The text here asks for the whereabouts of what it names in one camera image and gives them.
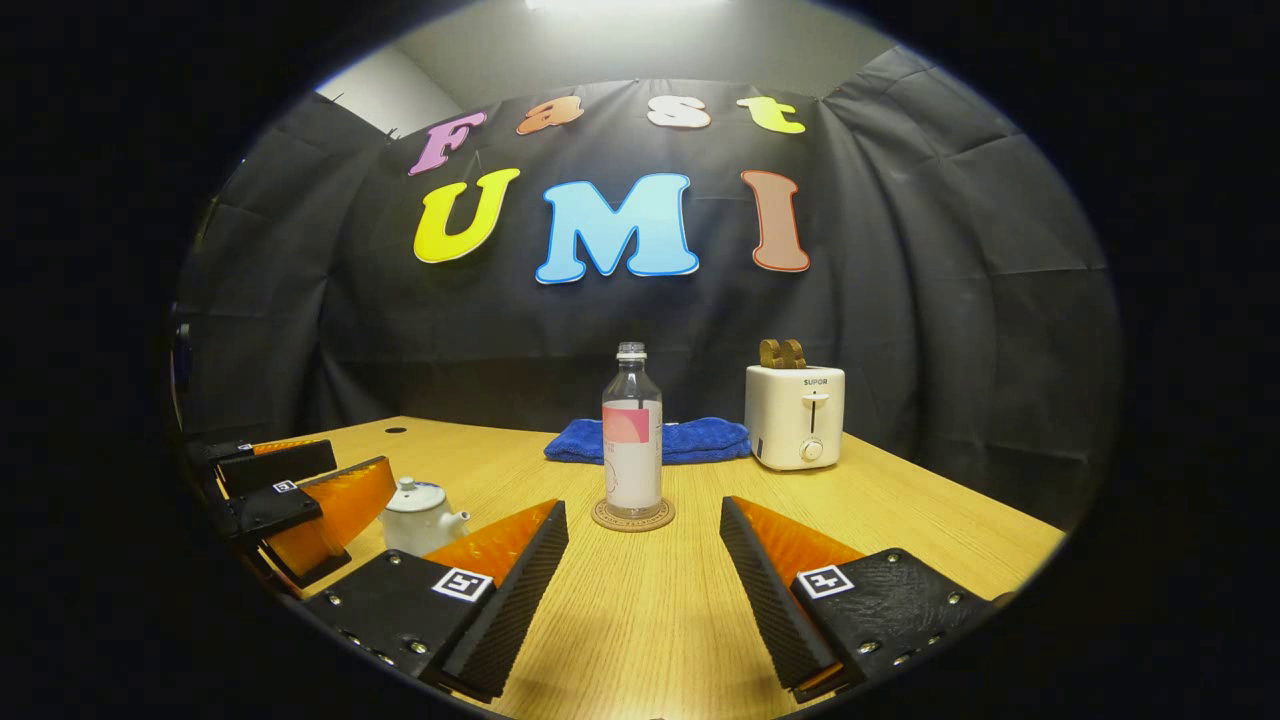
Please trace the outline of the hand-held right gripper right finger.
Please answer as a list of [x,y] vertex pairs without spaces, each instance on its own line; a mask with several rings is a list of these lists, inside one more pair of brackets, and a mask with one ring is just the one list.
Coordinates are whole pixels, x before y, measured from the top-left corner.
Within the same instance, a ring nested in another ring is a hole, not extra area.
[[900,674],[1000,606],[906,550],[863,553],[737,496],[722,502],[719,537],[800,703]]

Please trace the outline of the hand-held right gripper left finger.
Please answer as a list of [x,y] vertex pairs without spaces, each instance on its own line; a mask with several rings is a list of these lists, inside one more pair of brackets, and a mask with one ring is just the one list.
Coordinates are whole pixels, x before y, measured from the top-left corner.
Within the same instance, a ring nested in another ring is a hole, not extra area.
[[553,498],[424,556],[387,550],[303,607],[398,673],[490,702],[568,542],[564,502]]

